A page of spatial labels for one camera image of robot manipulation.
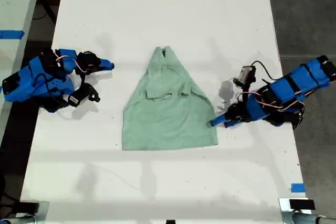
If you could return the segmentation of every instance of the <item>t-shirt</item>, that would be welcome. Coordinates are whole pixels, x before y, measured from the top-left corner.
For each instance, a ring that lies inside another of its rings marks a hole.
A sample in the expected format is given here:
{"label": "t-shirt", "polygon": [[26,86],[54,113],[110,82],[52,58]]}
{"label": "t-shirt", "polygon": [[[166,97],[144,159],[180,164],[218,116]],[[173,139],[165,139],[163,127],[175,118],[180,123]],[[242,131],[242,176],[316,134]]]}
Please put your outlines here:
{"label": "t-shirt", "polygon": [[123,150],[217,145],[214,108],[170,47],[157,47],[123,111]]}

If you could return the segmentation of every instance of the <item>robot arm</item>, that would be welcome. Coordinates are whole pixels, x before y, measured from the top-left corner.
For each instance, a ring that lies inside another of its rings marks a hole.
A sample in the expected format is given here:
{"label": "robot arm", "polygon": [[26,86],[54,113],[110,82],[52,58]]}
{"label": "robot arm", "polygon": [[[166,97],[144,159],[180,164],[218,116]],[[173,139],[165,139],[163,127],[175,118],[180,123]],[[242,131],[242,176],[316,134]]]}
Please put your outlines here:
{"label": "robot arm", "polygon": [[248,89],[255,81],[255,68],[252,65],[247,67],[250,69],[244,67],[243,74],[234,80],[243,88],[243,100],[232,104],[225,114],[211,120],[211,126],[224,123],[226,127],[231,127],[263,119],[275,126],[291,122],[293,128],[296,128],[303,119],[305,105],[302,101],[336,80],[336,67],[326,56],[320,56],[273,83],[268,83],[257,92],[249,92],[244,89]]}
{"label": "robot arm", "polygon": [[[55,112],[68,105],[78,106],[86,97],[99,102],[100,98],[94,87],[84,83],[85,76],[113,68],[113,63],[88,51],[77,55],[74,50],[59,49],[55,54],[48,49],[33,58],[27,66],[3,80],[5,100],[23,102],[32,98],[38,106],[49,112]],[[76,91],[67,76],[73,70],[82,78],[81,86]],[[68,102],[62,98],[63,94],[70,95]]]}

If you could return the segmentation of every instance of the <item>table surface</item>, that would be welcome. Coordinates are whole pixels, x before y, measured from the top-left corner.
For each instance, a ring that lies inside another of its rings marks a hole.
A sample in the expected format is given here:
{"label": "table surface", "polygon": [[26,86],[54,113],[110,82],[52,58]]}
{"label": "table surface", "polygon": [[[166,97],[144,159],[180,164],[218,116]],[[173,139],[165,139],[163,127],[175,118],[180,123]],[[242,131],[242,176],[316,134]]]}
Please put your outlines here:
{"label": "table surface", "polygon": [[[0,0],[0,30],[23,30],[21,40],[0,39],[0,81],[20,69],[36,0]],[[0,144],[11,103],[0,95]]]}
{"label": "table surface", "polygon": [[50,202],[47,223],[282,223],[278,198],[305,196],[290,192],[302,182],[291,125],[219,127],[207,148],[121,150],[123,107],[156,46],[172,47],[215,107],[253,60],[282,76],[269,0],[61,0],[53,48],[115,69],[87,78],[99,103],[41,110],[22,200]]}

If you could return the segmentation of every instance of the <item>gray floor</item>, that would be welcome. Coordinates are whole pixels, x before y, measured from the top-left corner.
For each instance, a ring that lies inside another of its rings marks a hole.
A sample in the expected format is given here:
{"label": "gray floor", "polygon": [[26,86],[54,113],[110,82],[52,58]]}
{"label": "gray floor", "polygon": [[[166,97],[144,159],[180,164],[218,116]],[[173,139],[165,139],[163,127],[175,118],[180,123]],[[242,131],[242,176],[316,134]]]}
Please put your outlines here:
{"label": "gray floor", "polygon": [[336,55],[336,0],[271,0],[282,55]]}
{"label": "gray floor", "polygon": [[[284,73],[310,57],[334,55],[336,63],[336,0],[271,0],[277,42]],[[34,17],[44,14],[37,7]],[[30,40],[52,40],[54,25],[46,17],[34,20]],[[317,213],[336,217],[336,83],[306,101],[302,124],[295,130],[307,195]]]}
{"label": "gray floor", "polygon": [[[336,64],[336,57],[329,57]],[[312,57],[282,57],[283,73],[289,73]],[[308,97],[305,116],[294,130],[307,196],[316,213],[336,217],[336,83]]]}

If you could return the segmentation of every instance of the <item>cable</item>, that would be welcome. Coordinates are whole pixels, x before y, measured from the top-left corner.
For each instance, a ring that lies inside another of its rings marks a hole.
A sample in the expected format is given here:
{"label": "cable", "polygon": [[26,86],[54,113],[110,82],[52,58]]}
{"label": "cable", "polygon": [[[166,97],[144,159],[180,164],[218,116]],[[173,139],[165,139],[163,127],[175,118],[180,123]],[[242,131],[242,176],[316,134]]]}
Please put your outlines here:
{"label": "cable", "polygon": [[247,92],[247,91],[246,91],[246,92],[241,92],[241,93],[239,93],[238,96],[237,96],[237,101],[238,101],[238,102],[240,102],[239,97],[240,97],[242,94],[256,94],[256,95],[258,95],[258,96],[261,96],[261,95],[260,95],[259,93],[257,93],[257,92],[249,92],[249,91],[248,91],[248,92]]}
{"label": "cable", "polygon": [[47,88],[47,91],[48,91],[48,94],[50,95],[50,97],[53,98],[56,102],[62,104],[60,101],[58,101],[57,99],[55,99],[55,98],[53,97],[53,95],[51,94],[51,91],[49,90],[48,79],[47,79],[47,77],[46,77],[46,75],[45,75],[44,73],[39,73],[39,74],[37,75],[37,77],[35,78],[35,81],[34,81],[33,86],[36,85],[37,79],[38,79],[40,76],[43,76],[43,77],[44,77],[44,81],[45,81],[45,84],[46,84],[46,88]]}
{"label": "cable", "polygon": [[7,197],[8,199],[11,199],[11,200],[13,200],[13,201],[15,201],[15,202],[19,202],[18,199],[12,197],[11,195],[8,195],[7,193],[3,193],[3,196],[5,196],[5,197]]}
{"label": "cable", "polygon": [[82,71],[83,73],[86,73],[86,72],[87,72],[86,70],[85,70],[85,71],[82,70],[82,69],[80,68],[80,66],[78,65],[78,62],[77,62],[73,57],[71,57],[71,56],[63,55],[63,56],[61,56],[61,57],[58,57],[58,56],[56,56],[56,57],[57,57],[57,59],[56,59],[57,62],[58,62],[60,59],[62,59],[62,58],[70,58],[70,59],[72,59],[72,60],[75,61],[76,65],[77,65],[77,67],[79,68],[80,71]]}
{"label": "cable", "polygon": [[275,106],[275,105],[272,105],[272,104],[270,104],[270,103],[264,103],[263,98],[262,98],[261,95],[260,95],[259,93],[257,93],[257,92],[241,92],[241,93],[239,93],[239,95],[237,96],[237,100],[238,100],[238,102],[240,102],[240,101],[239,101],[239,97],[240,97],[242,94],[244,94],[244,93],[246,93],[246,94],[256,94],[256,95],[260,96],[260,98],[261,98],[262,101],[260,102],[260,101],[258,101],[258,99],[256,99],[256,101],[257,101],[258,103],[262,104],[262,105],[269,106],[269,107],[273,107],[273,108],[276,108],[276,109],[282,109],[282,108],[283,108],[283,106]]}
{"label": "cable", "polygon": [[41,16],[39,18],[33,18],[33,20],[40,20],[40,19],[43,19],[45,16],[47,16],[47,13],[45,13],[43,16]]}
{"label": "cable", "polygon": [[271,79],[271,80],[273,80],[273,81],[277,81],[277,80],[279,80],[279,79],[274,79],[274,78],[272,78],[272,76],[269,74],[269,72],[267,71],[267,68],[265,67],[265,65],[261,62],[261,61],[259,61],[259,60],[255,60],[254,62],[252,62],[252,64],[251,64],[251,66],[253,66],[255,63],[259,63],[260,65],[262,65],[262,67],[264,68],[264,70],[266,71],[266,74],[268,75],[268,77]]}

